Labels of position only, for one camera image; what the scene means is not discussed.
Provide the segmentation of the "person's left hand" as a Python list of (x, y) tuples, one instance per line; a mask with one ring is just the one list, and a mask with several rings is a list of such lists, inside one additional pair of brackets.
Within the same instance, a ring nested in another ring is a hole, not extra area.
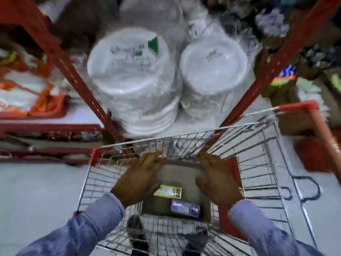
[(165, 164), (162, 152), (152, 152), (134, 160), (126, 172), (111, 189), (111, 193), (122, 203), (124, 208), (148, 198), (150, 180), (157, 179), (156, 172)]

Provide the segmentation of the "person's right hand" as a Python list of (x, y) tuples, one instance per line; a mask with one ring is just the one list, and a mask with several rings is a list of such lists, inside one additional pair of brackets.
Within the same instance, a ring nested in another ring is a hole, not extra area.
[(231, 171), (224, 165), (224, 160), (218, 155), (199, 152), (197, 161), (203, 166), (202, 175), (211, 177), (211, 202), (229, 211), (237, 202), (243, 199), (237, 182)]

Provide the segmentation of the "grey cardboard box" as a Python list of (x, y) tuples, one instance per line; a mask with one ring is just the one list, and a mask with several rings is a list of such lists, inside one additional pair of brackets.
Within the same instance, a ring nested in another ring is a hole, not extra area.
[(203, 167), (195, 162), (168, 160), (163, 167), (157, 171), (157, 179), (162, 185), (182, 188), (182, 197), (179, 200), (200, 205), (199, 218), (192, 218), (171, 211), (172, 199), (151, 196), (142, 203), (141, 213), (157, 217), (174, 217), (178, 219), (197, 220), (206, 224), (211, 222), (211, 201), (201, 193), (196, 185), (195, 179), (202, 175)]

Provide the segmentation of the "person's right forearm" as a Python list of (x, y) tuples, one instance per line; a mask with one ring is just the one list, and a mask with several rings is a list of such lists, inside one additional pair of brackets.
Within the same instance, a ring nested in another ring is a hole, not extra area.
[(230, 222), (245, 236), (258, 256), (325, 256), (302, 243), (266, 217), (251, 201), (243, 199), (228, 212)]

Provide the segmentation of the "person's left forearm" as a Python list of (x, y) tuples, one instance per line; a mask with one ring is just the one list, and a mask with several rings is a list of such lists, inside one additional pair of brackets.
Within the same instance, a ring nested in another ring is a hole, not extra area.
[(96, 245), (115, 229), (125, 210), (112, 193), (103, 195), (87, 210), (48, 235), (34, 241), (15, 256), (89, 256)]

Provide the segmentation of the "yellow packet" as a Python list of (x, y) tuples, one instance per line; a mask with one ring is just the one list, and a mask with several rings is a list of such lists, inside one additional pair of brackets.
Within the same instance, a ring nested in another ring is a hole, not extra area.
[(160, 185), (159, 189), (154, 192), (153, 196), (169, 199), (181, 199), (182, 188), (168, 185)]

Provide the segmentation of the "purple packet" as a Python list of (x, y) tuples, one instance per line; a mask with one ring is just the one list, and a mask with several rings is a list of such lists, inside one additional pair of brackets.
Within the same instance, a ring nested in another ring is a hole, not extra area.
[(182, 200), (172, 199), (170, 210), (173, 213), (185, 215), (192, 218), (199, 218), (201, 213), (200, 205), (183, 202)]

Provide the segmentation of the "person's left shoe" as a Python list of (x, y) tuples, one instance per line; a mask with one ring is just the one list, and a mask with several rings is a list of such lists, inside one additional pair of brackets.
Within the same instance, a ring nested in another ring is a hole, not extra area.
[(149, 245), (142, 221), (137, 214), (129, 217), (126, 228), (130, 244), (132, 245), (131, 256), (149, 256)]

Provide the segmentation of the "person's shoe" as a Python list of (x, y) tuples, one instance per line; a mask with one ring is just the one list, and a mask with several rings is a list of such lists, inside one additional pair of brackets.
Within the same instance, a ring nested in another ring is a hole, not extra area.
[(184, 237), (187, 245), (182, 251), (182, 256), (201, 256), (209, 238), (207, 228), (197, 226), (195, 233), (185, 234)]
[(142, 221), (137, 214), (129, 217), (126, 228), (130, 244), (132, 245), (131, 256), (149, 256), (149, 245)]

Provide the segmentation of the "large wrapped white plate stack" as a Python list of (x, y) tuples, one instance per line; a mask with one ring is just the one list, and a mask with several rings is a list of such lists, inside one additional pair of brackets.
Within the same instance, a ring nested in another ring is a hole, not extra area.
[(113, 30), (91, 50), (87, 73), (102, 104), (129, 135), (155, 135), (175, 122), (182, 82), (162, 35), (142, 27)]

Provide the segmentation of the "small wrapped white plate stack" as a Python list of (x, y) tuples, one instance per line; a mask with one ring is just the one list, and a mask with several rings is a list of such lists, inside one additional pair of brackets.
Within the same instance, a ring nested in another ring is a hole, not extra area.
[(226, 34), (200, 37), (182, 52), (179, 69), (181, 105), (194, 119), (228, 113), (237, 100), (258, 54)]

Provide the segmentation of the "red plastic basket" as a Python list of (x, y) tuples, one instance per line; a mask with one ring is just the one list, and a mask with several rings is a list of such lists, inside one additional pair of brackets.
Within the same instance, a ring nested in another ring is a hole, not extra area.
[(325, 145), (317, 138), (309, 137), (293, 141), (294, 150), (308, 172), (334, 174), (336, 166)]

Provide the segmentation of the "red metal shelf beam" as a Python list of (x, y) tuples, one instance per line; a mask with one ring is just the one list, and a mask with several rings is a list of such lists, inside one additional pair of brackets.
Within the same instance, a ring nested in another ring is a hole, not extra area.
[(103, 132), (99, 124), (37, 124), (37, 123), (1, 123), (0, 139), (6, 133), (45, 133), (45, 132)]

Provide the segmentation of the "orange and white packets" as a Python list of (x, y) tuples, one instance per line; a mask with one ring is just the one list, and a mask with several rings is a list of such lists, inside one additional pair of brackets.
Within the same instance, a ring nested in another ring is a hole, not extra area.
[(54, 68), (46, 55), (0, 48), (0, 120), (64, 117), (67, 95), (50, 82)]

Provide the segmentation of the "wrapped clear container stack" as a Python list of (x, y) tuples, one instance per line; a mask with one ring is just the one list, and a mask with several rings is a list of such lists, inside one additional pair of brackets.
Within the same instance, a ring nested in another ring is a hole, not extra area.
[(171, 49), (184, 43), (186, 25), (180, 0), (122, 0), (120, 18), (157, 32)]

